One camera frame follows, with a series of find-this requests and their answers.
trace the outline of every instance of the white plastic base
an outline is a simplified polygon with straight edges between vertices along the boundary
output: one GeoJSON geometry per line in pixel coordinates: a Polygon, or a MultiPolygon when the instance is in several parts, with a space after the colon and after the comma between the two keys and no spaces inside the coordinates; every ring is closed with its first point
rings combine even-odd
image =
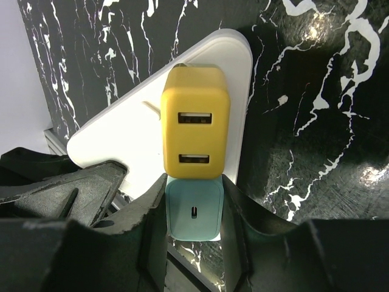
{"type": "Polygon", "coordinates": [[[128,168],[120,190],[134,199],[143,195],[165,172],[160,97],[178,63],[213,64],[225,74],[231,110],[224,174],[236,182],[252,53],[245,37],[230,29],[213,32],[90,120],[67,145],[71,160],[80,167],[117,161],[128,168]]]}

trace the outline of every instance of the gray wall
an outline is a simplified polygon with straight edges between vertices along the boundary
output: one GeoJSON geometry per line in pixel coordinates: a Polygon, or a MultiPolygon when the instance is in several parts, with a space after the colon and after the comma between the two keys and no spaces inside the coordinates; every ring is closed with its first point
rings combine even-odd
{"type": "Polygon", "coordinates": [[[17,0],[0,9],[0,155],[25,147],[48,153],[52,123],[17,0]]]}

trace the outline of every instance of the teal charger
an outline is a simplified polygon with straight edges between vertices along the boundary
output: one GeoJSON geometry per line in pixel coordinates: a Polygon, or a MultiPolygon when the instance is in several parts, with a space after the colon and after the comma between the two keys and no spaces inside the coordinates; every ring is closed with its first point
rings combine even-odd
{"type": "Polygon", "coordinates": [[[174,239],[202,242],[220,232],[224,201],[222,177],[176,179],[165,189],[168,232],[174,239]]]}

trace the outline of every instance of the power adapter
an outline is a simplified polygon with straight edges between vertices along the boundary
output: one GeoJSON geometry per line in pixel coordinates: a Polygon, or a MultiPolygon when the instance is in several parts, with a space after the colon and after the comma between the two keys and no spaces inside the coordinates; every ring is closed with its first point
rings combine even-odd
{"type": "Polygon", "coordinates": [[[224,170],[230,97],[222,70],[177,66],[161,98],[164,167],[174,178],[213,179],[224,170]]]}
{"type": "Polygon", "coordinates": [[[180,241],[208,241],[220,231],[224,201],[222,177],[176,179],[165,189],[169,234],[180,241]]]}

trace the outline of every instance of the usb port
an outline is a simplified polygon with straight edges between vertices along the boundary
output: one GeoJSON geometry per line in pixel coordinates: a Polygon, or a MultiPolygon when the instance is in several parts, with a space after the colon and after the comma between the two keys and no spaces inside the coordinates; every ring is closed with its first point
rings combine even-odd
{"type": "Polygon", "coordinates": [[[178,113],[179,123],[212,123],[210,113],[178,113]]]}
{"type": "Polygon", "coordinates": [[[178,159],[181,163],[209,163],[209,155],[179,154],[178,159]]]}

